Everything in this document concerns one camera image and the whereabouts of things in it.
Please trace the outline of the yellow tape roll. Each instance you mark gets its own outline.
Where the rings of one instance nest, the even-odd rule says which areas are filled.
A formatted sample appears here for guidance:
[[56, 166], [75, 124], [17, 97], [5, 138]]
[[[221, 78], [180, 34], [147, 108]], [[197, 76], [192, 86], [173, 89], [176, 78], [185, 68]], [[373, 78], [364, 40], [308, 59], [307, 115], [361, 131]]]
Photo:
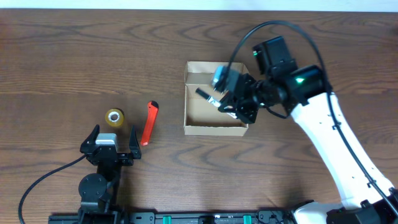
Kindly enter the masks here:
[[120, 109], [112, 108], [106, 112], [104, 118], [111, 127], [118, 128], [123, 125], [124, 113]]

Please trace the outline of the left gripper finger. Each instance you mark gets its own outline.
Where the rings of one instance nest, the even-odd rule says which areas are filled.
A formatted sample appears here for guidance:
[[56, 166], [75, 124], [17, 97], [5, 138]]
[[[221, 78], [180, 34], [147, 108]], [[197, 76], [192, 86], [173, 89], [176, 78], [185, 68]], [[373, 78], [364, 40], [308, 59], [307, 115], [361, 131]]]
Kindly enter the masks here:
[[95, 141], [96, 141], [96, 138], [97, 138], [97, 136], [99, 135], [99, 133], [100, 133], [100, 126], [97, 124], [97, 125], [93, 128], [93, 130], [92, 130], [92, 132], [89, 134], [89, 136], [83, 141], [83, 143], [81, 144], [81, 146], [82, 146], [82, 147], [88, 147], [88, 146], [90, 146], [90, 145], [94, 145], [94, 144], [95, 144]]
[[136, 136], [136, 130], [135, 127], [132, 126], [131, 128], [131, 135], [129, 138], [129, 150], [132, 155], [133, 159], [140, 159], [142, 154], [141, 154], [141, 149], [137, 140]]

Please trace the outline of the cardboard box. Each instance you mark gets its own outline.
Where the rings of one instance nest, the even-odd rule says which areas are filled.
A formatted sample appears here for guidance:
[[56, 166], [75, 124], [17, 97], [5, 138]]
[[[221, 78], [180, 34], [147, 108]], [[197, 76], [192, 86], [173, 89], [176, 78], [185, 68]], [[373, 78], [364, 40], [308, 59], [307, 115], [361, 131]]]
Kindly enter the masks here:
[[184, 133], [206, 136], [244, 136], [249, 126], [232, 116], [221, 113], [216, 106], [196, 93], [200, 88], [219, 101], [224, 94], [214, 91], [211, 79], [220, 66], [226, 62], [187, 62], [184, 71], [185, 107]]

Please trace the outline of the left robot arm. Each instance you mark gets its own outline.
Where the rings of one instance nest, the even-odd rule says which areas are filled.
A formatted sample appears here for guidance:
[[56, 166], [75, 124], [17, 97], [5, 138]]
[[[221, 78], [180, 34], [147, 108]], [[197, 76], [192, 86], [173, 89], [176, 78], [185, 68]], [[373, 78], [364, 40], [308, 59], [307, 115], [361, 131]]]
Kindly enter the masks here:
[[79, 183], [81, 202], [78, 224], [129, 223], [129, 215], [116, 201], [121, 168], [132, 166], [134, 160], [142, 156], [134, 128], [131, 129], [128, 147], [129, 152], [119, 152], [117, 135], [101, 133], [99, 125], [82, 142], [80, 152], [97, 170], [86, 175]]

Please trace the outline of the black marker pen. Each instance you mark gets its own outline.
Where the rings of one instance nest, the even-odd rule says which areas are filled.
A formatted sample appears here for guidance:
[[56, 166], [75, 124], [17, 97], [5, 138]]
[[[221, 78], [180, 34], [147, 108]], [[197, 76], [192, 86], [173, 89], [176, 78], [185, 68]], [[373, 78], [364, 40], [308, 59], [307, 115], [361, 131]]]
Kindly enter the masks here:
[[[220, 100], [217, 100], [216, 98], [214, 98], [213, 96], [207, 94], [206, 92], [204, 92], [201, 88], [197, 88], [195, 90], [195, 93], [200, 95], [202, 98], [204, 98], [207, 102], [209, 102], [210, 104], [212, 104], [213, 106], [215, 106], [217, 109], [220, 108], [222, 101], [224, 101], [226, 99], [226, 97], [228, 96], [228, 94], [224, 94], [223, 97]], [[232, 113], [232, 112], [222, 112], [219, 110], [219, 112], [221, 113], [226, 113], [229, 116], [231, 116], [234, 119], [237, 119], [238, 117], [236, 116], [236, 113]]]

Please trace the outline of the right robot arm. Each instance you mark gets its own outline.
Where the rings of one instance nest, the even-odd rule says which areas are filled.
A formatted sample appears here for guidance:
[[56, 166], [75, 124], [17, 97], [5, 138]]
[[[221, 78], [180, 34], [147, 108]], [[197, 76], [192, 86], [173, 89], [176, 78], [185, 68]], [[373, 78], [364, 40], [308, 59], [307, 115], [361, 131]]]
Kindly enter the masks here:
[[290, 212], [291, 223], [396, 223], [397, 189], [370, 160], [326, 91], [322, 70], [299, 68], [283, 37], [253, 47], [263, 80], [227, 66], [216, 69], [212, 86], [224, 94], [219, 111], [252, 124], [261, 108], [281, 105], [310, 138], [328, 168], [341, 201], [306, 202]]

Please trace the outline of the orange utility knife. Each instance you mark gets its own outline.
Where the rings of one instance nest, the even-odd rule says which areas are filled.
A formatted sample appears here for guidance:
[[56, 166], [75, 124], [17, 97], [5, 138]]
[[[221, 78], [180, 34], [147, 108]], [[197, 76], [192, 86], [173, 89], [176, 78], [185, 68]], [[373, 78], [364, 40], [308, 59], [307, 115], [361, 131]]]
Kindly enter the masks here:
[[156, 101], [150, 101], [147, 104], [147, 120], [144, 127], [144, 132], [141, 138], [141, 145], [146, 146], [150, 142], [155, 121], [159, 112], [159, 104]]

